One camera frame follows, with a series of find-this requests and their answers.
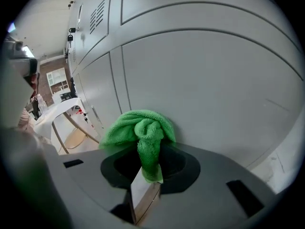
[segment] ceiling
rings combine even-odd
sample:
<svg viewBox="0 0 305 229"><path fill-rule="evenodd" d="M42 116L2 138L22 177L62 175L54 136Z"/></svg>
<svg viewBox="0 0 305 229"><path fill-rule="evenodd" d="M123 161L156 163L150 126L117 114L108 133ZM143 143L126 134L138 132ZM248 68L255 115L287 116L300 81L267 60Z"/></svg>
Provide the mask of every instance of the ceiling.
<svg viewBox="0 0 305 229"><path fill-rule="evenodd" d="M63 54L70 1L73 0L30 0L15 20L16 30L10 36L23 41L38 59Z"/></svg>

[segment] rectangular slot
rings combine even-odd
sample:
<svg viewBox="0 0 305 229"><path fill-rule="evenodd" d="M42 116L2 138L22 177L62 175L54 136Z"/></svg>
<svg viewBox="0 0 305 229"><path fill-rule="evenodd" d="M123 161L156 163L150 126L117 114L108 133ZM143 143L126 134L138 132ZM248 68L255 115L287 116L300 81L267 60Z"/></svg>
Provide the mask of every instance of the rectangular slot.
<svg viewBox="0 0 305 229"><path fill-rule="evenodd" d="M96 18L96 22L99 22L99 19L101 18L101 17L103 17L103 13L98 17L98 18Z"/></svg>
<svg viewBox="0 0 305 229"><path fill-rule="evenodd" d="M77 166L77 165L80 165L84 163L82 160L80 159L75 159L75 160L71 160L71 161L68 161L68 162L64 162L63 165L66 167L66 168L70 168L72 166Z"/></svg>
<svg viewBox="0 0 305 229"><path fill-rule="evenodd" d="M92 29L94 28L94 26L95 26L95 24L91 25L91 28L90 28L91 31L92 31Z"/></svg>
<svg viewBox="0 0 305 229"><path fill-rule="evenodd" d="M103 19L102 19L102 20L103 20ZM102 20L101 20L101 21L102 21ZM98 26L98 25L101 23L101 21L100 21L96 26Z"/></svg>
<svg viewBox="0 0 305 229"><path fill-rule="evenodd" d="M240 180L226 184L249 218L264 208L258 198Z"/></svg>
<svg viewBox="0 0 305 229"><path fill-rule="evenodd" d="M105 0L103 0L97 7L99 8L101 5L102 5L102 3L104 2Z"/></svg>
<svg viewBox="0 0 305 229"><path fill-rule="evenodd" d="M96 16L99 17L100 14L103 13L103 12L104 12L104 10L99 11Z"/></svg>
<svg viewBox="0 0 305 229"><path fill-rule="evenodd" d="M91 19L90 23L92 23L92 21L95 19L95 15L93 16L93 18Z"/></svg>
<svg viewBox="0 0 305 229"><path fill-rule="evenodd" d="M90 32L90 34L95 30L95 27L93 28L93 30Z"/></svg>
<svg viewBox="0 0 305 229"><path fill-rule="evenodd" d="M93 11L93 13L91 14L91 16L94 14L95 11L96 11L96 9Z"/></svg>

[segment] white cabinet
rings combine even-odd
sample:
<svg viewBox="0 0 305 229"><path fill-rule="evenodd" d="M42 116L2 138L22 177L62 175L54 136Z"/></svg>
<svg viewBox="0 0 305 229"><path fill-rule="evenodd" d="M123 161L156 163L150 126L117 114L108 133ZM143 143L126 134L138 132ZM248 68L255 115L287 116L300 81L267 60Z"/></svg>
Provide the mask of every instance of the white cabinet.
<svg viewBox="0 0 305 229"><path fill-rule="evenodd" d="M50 91L52 95L54 92L57 92L56 90L52 89L52 86L59 84L59 88L63 91L63 93L68 93L70 92L66 73L65 73L65 68L60 68L55 71L51 71L47 73L47 79L50 87Z"/></svg>
<svg viewBox="0 0 305 229"><path fill-rule="evenodd" d="M178 142L243 166L279 145L303 103L302 81L284 61L230 34L168 32L122 48L133 110L164 114Z"/></svg>
<svg viewBox="0 0 305 229"><path fill-rule="evenodd" d="M109 127L121 115L109 54L94 61L79 75L90 107L94 108L93 112L101 124L105 128Z"/></svg>

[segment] brick wall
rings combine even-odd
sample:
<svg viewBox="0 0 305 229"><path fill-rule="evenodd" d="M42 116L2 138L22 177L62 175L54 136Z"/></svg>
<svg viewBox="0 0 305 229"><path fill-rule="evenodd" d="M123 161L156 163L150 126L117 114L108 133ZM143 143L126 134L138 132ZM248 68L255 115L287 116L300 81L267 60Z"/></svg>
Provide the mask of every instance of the brick wall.
<svg viewBox="0 0 305 229"><path fill-rule="evenodd" d="M68 85L71 89L71 75L69 71L69 66L64 58L44 63L40 66L38 93L43 97L44 101L46 101L47 106L50 106L54 103L52 99L52 93L48 84L47 73L58 70L60 68L65 68Z"/></svg>

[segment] white table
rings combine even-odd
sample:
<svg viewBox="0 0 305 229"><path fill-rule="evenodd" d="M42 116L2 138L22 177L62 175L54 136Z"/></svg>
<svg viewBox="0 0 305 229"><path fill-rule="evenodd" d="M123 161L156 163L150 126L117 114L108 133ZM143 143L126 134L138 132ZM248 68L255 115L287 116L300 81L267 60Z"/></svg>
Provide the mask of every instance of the white table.
<svg viewBox="0 0 305 229"><path fill-rule="evenodd" d="M52 95L52 99L54 101L55 104L59 104L61 102L61 95L62 94L67 94L70 93L70 89L69 88L65 88L65 89L61 89L60 91L54 93Z"/></svg>
<svg viewBox="0 0 305 229"><path fill-rule="evenodd" d="M80 131L85 133L85 135L89 138L91 138L93 141L99 143L98 140L96 140L93 136L88 134L81 126L79 126L71 117L68 113L66 113L67 110L73 108L74 106L79 106L83 111L84 111L84 106L80 100L80 98L72 98L68 99L64 102L61 102L57 105L55 105L53 108L51 108L47 113L43 114L40 116L40 118L37 120L36 125L34 126L34 131L48 139L51 139L51 131L52 127L54 129L54 132L56 134L56 137L58 138L63 150L68 154L68 150L66 149L63 141L61 140L58 131L55 127L55 124L53 123L54 119L61 115L64 114L64 116L71 122L72 125L74 125L76 128L78 128Z"/></svg>

